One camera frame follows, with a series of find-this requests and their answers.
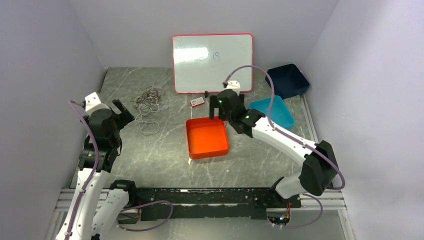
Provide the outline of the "orange plastic tray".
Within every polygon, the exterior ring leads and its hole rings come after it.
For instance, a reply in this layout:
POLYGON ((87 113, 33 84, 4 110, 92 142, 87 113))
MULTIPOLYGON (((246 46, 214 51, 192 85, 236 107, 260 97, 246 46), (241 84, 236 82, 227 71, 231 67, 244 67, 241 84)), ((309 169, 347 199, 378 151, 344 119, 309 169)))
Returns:
POLYGON ((188 155, 192 160, 228 154, 230 143, 225 122, 217 117, 188 119, 185 122, 188 155))

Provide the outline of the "light blue plastic tray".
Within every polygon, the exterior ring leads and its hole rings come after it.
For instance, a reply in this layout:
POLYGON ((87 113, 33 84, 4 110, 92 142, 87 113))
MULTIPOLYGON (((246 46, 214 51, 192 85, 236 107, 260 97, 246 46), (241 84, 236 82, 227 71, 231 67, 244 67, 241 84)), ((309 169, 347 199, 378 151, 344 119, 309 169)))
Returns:
MULTIPOLYGON (((256 109, 264 114, 267 114, 271 98, 263 98, 252 101, 248 104, 249 109, 256 109)), ((295 125, 295 119, 289 111, 288 107, 282 98, 276 95, 273 99, 273 105, 270 112, 270 119, 280 127, 291 130, 295 125)))

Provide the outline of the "dark navy plastic tray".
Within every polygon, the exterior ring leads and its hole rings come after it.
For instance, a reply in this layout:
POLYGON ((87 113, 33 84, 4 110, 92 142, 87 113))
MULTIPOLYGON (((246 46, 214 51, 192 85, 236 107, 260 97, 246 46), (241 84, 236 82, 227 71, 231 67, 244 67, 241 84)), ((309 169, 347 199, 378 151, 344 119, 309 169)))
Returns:
POLYGON ((271 68, 267 74, 272 79, 274 94, 283 100, 303 95, 310 87, 309 81, 293 63, 271 68))

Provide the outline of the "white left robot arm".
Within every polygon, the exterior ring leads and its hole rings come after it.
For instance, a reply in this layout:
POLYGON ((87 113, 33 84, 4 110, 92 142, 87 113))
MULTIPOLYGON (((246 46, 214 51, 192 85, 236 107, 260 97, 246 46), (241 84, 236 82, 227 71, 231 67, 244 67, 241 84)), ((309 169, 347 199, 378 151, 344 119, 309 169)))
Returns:
POLYGON ((124 208, 140 203, 135 182, 121 179, 110 185, 105 202, 98 207, 105 182, 123 148, 120 131, 135 119, 120 100, 113 100, 113 104, 120 113, 96 92, 82 102, 86 115, 78 117, 88 135, 79 155, 75 191, 57 240, 100 240, 124 208))

